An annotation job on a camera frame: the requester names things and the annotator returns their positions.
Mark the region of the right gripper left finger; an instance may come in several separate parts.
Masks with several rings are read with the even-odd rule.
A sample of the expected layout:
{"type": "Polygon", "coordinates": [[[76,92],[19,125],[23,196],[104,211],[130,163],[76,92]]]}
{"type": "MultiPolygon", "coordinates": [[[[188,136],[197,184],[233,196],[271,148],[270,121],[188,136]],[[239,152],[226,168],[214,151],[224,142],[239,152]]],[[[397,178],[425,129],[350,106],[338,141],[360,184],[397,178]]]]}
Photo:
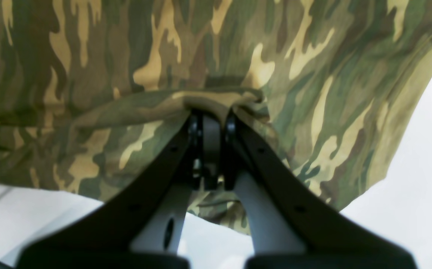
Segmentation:
{"type": "Polygon", "coordinates": [[[86,217],[26,247],[18,269],[188,269],[177,255],[201,175],[202,114],[183,127],[140,176],[86,217]]]}

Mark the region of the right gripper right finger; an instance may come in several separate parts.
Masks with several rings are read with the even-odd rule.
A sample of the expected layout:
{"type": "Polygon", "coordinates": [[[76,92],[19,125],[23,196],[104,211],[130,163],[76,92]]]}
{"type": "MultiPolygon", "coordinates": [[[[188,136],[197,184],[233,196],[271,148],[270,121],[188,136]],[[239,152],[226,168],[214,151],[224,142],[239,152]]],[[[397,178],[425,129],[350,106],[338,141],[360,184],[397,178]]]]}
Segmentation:
{"type": "Polygon", "coordinates": [[[234,113],[225,177],[247,215],[254,256],[245,269],[415,269],[412,255],[326,205],[234,113]]]}

